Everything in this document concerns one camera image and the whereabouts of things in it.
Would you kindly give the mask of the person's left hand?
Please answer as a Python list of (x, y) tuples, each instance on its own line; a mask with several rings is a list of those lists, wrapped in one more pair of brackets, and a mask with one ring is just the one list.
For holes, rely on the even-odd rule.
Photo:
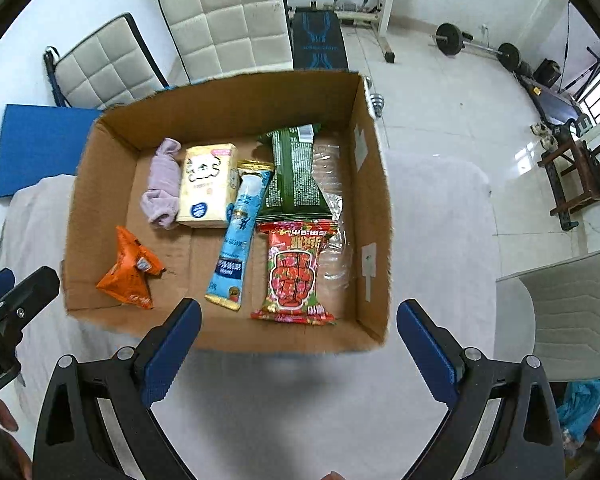
[(0, 479), (31, 479), (32, 462), (14, 438), (19, 429), (6, 404), (0, 399)]

